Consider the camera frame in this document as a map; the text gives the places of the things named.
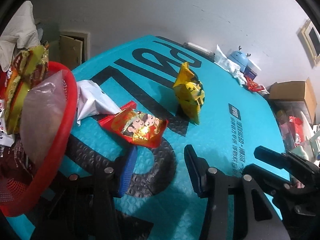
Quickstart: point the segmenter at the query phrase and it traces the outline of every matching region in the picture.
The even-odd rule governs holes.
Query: white snack package
[[[220,47],[217,45],[217,49],[214,55],[214,62],[225,71],[229,72],[235,79],[238,80],[240,86],[245,85],[247,80],[244,75],[240,72],[240,66],[223,54]]]
[[[95,114],[117,114],[121,109],[91,80],[77,82],[78,87],[78,115],[77,124],[80,120]]]
[[[7,135],[4,123],[4,100],[0,99],[0,145],[10,147],[14,143],[14,135]]]

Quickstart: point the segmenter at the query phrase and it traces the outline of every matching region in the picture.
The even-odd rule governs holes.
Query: white cloth
[[[32,3],[25,1],[0,36],[0,65],[4,72],[8,70],[11,64],[16,44],[18,49],[40,45],[32,8]]]
[[[223,54],[219,46],[217,45],[217,49],[214,55],[214,62],[225,71],[229,72],[235,79],[238,80],[240,86],[245,85],[247,80],[244,75],[240,72],[240,66]]]
[[[87,116],[95,114],[117,114],[121,109],[91,80],[77,82],[78,116],[77,124]]]

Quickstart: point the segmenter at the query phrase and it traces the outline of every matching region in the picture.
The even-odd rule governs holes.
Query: yellow snack package
[[[182,63],[173,90],[183,112],[196,124],[199,124],[199,113],[204,103],[202,83],[189,69],[188,62]]]

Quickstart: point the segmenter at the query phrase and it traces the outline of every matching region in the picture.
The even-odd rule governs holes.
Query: plastic container
[[[243,72],[244,75],[251,78],[252,80],[255,79],[255,77],[261,72],[261,69],[252,61],[248,60],[248,64],[245,67],[245,70]]]
[[[48,69],[51,73],[62,69],[67,71],[64,77],[66,108],[48,155],[30,185],[26,186],[13,179],[0,183],[0,209],[7,217],[19,216],[30,211],[38,202],[42,192],[49,187],[62,162],[76,115],[77,86],[72,72],[64,65],[51,61]]]

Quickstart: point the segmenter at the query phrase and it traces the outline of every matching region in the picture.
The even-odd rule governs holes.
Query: cartoon face
[[[146,114],[146,118],[144,118],[144,125],[150,127],[154,124],[159,125],[159,119],[151,114]]]
[[[141,127],[144,126],[144,122],[140,119],[140,117],[136,117],[132,120],[132,123],[128,126],[128,128],[123,132],[124,135],[133,136],[133,134]]]

